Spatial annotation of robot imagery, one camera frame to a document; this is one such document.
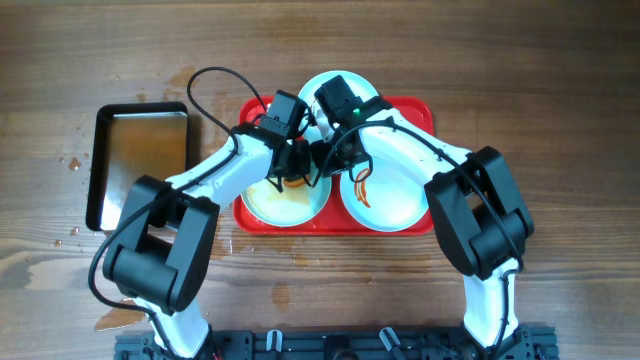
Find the orange green sponge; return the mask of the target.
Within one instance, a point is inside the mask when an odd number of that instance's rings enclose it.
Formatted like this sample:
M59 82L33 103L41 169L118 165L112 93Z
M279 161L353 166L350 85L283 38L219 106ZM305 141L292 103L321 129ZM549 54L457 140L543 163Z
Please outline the orange green sponge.
M283 180L283 185L288 188L297 188L306 185L308 182L307 176L298 177L286 177Z

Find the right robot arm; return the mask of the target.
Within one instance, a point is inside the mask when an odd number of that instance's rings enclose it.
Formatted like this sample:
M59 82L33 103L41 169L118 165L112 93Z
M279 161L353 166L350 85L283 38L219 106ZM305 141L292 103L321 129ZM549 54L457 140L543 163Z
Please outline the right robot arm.
M312 110L318 125L332 131L312 147L320 174L345 173L364 206L374 199L389 204L396 192L389 175L380 192L371 189L381 161L422 188L439 246L464 276L465 330L489 358L498 358L518 326L513 280L534 231L504 157L492 147L472 152L448 145L379 96L317 93Z

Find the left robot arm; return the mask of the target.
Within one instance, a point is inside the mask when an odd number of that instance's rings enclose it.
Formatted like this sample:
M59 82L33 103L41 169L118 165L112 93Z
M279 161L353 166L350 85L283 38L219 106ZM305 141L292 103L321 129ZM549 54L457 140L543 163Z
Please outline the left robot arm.
M96 286L96 274L126 296L130 311L153 328L141 349L149 358L215 359L213 331L197 294L206 277L219 214L250 186L270 177L309 172L302 130L243 123L195 167L165 180L144 175L130 189L119 223L92 260L88 283L105 305L119 307Z

